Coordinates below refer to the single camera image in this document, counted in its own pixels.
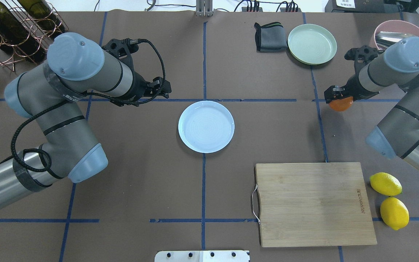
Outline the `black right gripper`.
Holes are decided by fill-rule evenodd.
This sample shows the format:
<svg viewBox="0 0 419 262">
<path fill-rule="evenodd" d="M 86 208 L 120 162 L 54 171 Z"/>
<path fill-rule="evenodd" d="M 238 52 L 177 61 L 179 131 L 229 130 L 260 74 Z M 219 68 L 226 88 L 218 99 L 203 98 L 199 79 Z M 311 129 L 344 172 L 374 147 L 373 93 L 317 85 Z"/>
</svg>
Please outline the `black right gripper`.
<svg viewBox="0 0 419 262">
<path fill-rule="evenodd" d="M 378 92 L 368 91 L 363 87 L 359 81 L 359 73 L 367 66 L 372 60 L 379 56 L 377 48 L 370 46 L 362 46 L 359 48 L 349 49 L 344 58 L 347 61 L 354 61 L 355 74 L 349 78 L 344 86 L 332 85 L 324 91 L 324 99 L 327 104 L 332 104 L 334 101 L 352 98 L 352 101 L 369 99 L 379 94 Z"/>
</svg>

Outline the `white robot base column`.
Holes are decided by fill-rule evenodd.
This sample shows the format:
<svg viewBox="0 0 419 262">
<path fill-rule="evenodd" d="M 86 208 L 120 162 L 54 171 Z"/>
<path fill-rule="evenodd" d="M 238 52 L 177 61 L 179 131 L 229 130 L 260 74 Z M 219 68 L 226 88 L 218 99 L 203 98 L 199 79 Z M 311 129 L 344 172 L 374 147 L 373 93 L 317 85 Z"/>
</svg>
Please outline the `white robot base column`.
<svg viewBox="0 0 419 262">
<path fill-rule="evenodd" d="M 155 262 L 250 262 L 250 253 L 245 250 L 187 250 L 160 251 Z"/>
</svg>

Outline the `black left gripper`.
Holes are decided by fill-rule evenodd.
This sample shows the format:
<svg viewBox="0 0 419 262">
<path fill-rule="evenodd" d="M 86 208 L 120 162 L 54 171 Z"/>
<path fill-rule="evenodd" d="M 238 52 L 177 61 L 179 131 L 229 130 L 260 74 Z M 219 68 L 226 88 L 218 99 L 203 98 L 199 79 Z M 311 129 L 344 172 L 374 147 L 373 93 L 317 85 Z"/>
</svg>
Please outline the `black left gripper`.
<svg viewBox="0 0 419 262">
<path fill-rule="evenodd" d="M 137 52 L 139 44 L 147 43 L 158 56 L 161 63 L 162 77 L 156 77 L 151 82 L 146 81 L 134 69 L 132 54 Z M 148 39 L 130 39 L 123 40 L 111 39 L 103 50 L 115 57 L 121 66 L 121 74 L 117 84 L 103 94 L 108 97 L 111 103 L 117 106 L 139 106 L 148 103 L 158 96 L 166 99 L 172 92 L 170 82 L 166 80 L 164 62 L 157 48 Z"/>
</svg>

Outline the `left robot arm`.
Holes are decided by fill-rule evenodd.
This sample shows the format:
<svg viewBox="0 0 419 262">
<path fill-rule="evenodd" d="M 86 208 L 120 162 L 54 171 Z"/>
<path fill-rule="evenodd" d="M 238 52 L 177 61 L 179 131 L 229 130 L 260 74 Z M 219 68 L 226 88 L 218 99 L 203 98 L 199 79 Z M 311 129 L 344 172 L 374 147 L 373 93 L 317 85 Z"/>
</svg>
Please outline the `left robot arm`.
<svg viewBox="0 0 419 262">
<path fill-rule="evenodd" d="M 0 209 L 69 178 L 82 182 L 108 165 L 106 153 L 77 102 L 98 96 L 116 106 L 168 98 L 163 76 L 146 81 L 132 54 L 147 39 L 112 39 L 100 46 L 68 32 L 49 46 L 46 60 L 11 81 L 7 105 L 26 120 L 15 131 L 11 155 L 0 162 Z"/>
</svg>

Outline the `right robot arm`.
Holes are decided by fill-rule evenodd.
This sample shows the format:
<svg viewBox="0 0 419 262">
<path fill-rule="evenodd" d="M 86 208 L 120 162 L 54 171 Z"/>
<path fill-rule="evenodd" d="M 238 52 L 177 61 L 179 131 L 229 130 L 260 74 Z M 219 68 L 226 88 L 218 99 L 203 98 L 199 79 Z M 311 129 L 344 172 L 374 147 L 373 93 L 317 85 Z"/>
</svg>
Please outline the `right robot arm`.
<svg viewBox="0 0 419 262">
<path fill-rule="evenodd" d="M 399 157 L 419 171 L 419 37 L 399 40 L 386 50 L 362 46 L 347 51 L 355 73 L 343 86 L 324 92 L 331 109 L 344 111 L 353 102 L 372 98 L 397 85 L 404 96 L 366 138 L 366 143 L 388 159 Z"/>
</svg>

